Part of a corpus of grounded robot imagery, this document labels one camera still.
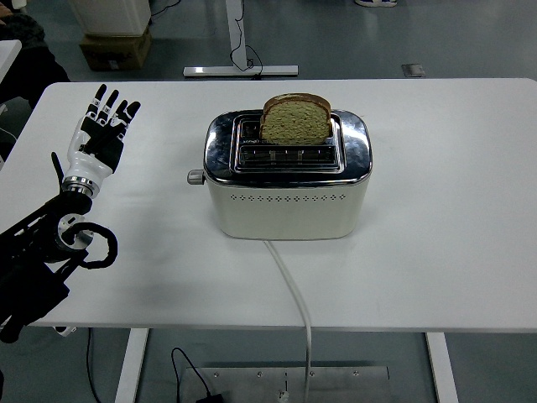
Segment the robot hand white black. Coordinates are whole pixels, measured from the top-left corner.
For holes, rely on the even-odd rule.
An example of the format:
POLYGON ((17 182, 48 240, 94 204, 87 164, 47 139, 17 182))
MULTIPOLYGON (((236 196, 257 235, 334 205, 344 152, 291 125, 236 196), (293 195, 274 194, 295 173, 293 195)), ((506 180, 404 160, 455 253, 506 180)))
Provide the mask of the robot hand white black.
POLYGON ((138 101, 119 102, 118 97, 119 91, 107 93, 105 84, 97 89, 71 139, 64 187, 77 183, 96 195, 102 182, 116 171, 124 137, 141 107, 138 101))

